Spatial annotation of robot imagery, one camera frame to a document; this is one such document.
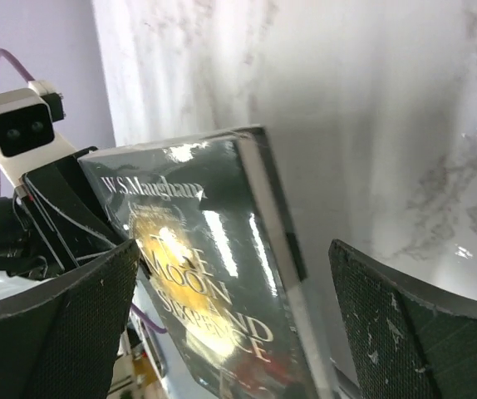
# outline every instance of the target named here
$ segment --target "hardcover book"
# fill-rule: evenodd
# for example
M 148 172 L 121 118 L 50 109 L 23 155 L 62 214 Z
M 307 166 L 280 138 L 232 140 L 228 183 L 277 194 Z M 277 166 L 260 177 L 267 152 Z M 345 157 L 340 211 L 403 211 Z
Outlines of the hardcover book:
M 225 398 L 317 398 L 288 290 L 303 270 L 262 128 L 99 150 L 81 168 L 197 383 Z

